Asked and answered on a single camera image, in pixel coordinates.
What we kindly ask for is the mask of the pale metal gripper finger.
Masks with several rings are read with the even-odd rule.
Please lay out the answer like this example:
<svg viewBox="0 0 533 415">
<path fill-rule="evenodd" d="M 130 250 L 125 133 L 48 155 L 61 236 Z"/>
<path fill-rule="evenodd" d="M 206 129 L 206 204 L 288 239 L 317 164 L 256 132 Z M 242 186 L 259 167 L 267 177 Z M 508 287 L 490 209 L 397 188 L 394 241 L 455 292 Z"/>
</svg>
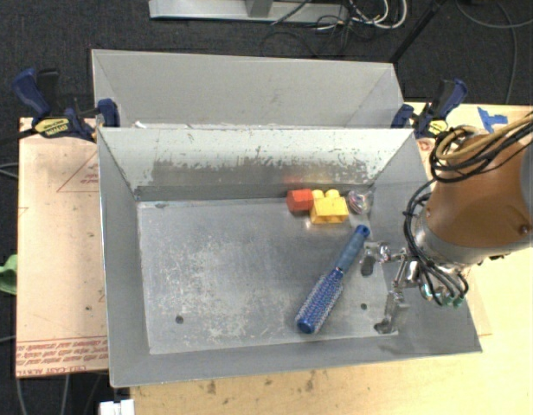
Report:
<svg viewBox="0 0 533 415">
<path fill-rule="evenodd" d="M 410 280 L 395 280 L 385 303 L 384 315 L 375 325 L 378 334 L 392 334 L 402 329 L 408 319 L 410 305 L 404 291 L 411 285 Z"/>
<path fill-rule="evenodd" d="M 360 258 L 360 272 L 363 276 L 371 276 L 376 264 L 384 265 L 396 260 L 397 253 L 387 242 L 369 242 L 365 244 Z"/>
</svg>

